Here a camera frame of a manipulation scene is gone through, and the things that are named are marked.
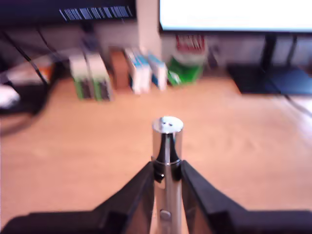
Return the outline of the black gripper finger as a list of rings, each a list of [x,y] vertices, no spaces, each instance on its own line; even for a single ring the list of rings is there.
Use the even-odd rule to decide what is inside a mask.
[[[209,183],[190,163],[181,164],[182,201],[190,234],[239,234],[233,216],[246,210]]]
[[[127,184],[94,211],[101,234],[148,234],[154,208],[153,165],[147,163]]]

